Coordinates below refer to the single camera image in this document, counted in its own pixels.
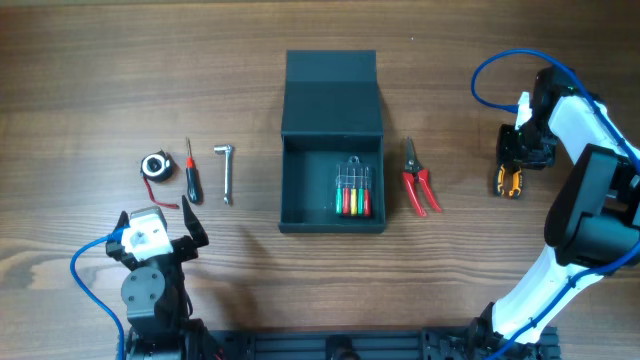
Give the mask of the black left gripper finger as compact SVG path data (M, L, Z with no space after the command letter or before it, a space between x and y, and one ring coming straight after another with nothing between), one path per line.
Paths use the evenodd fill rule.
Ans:
M208 235L205 232L201 222L198 220L198 218L192 211L187 197L183 195L181 200L182 200L184 224L191 238L193 239L195 246L196 247L207 246L209 244Z
M115 226L115 240L120 242L125 229L129 227L129 215L126 211L122 211L118 222Z

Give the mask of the orange black needle-nose pliers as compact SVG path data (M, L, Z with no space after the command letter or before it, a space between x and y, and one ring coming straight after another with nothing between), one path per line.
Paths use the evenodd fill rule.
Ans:
M500 164L496 168L493 180L493 192L496 196L507 195L518 199L523 190L523 171L520 166Z

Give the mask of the silver L-shaped socket wrench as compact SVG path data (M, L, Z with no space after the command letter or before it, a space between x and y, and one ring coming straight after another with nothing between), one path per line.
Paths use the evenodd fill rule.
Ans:
M232 158L234 148L230 144L215 145L214 153L225 157L225 179L224 179L224 197L223 201L226 205L232 205Z

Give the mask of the clear plastic screwdriver case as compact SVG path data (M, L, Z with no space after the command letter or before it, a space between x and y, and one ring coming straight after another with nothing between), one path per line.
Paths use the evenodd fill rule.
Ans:
M373 215L373 169L358 156L336 166L334 211L343 217Z

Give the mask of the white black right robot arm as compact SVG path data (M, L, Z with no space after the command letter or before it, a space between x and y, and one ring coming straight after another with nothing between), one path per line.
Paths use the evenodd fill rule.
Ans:
M541 254L467 331L468 349L490 358L532 355L549 322L581 291L639 262L639 151L626 144L606 106L579 89L572 70L551 66L537 73L515 111L515 123L499 130L496 195L518 198L522 171L553 166L558 146L573 168L547 214Z

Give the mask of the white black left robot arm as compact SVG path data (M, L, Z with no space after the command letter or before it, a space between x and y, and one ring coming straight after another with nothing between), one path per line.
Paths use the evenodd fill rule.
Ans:
M123 212L106 241L106 255L130 270L121 286L129 331L118 343L121 359L223 359L222 346L194 318L182 264L198 257L208 236L186 198L188 233L171 240L158 206Z

